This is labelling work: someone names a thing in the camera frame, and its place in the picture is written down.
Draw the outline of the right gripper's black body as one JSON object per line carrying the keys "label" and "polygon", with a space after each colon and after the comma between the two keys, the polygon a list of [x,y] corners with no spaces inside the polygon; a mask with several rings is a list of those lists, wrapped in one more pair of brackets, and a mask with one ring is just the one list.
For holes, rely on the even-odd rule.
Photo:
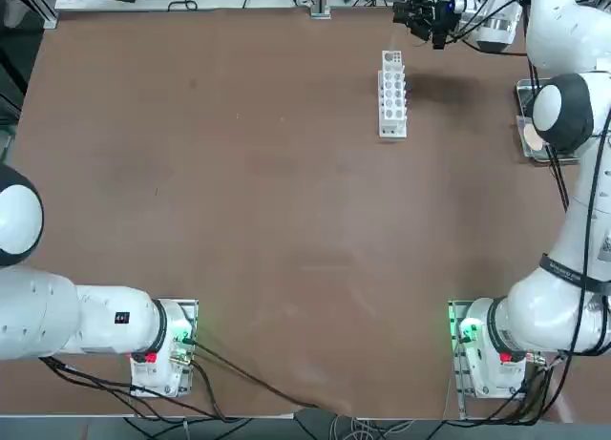
{"label": "right gripper's black body", "polygon": [[431,32],[432,48],[443,50],[448,36],[459,23],[461,14],[454,11],[454,0],[428,0],[427,20]]}

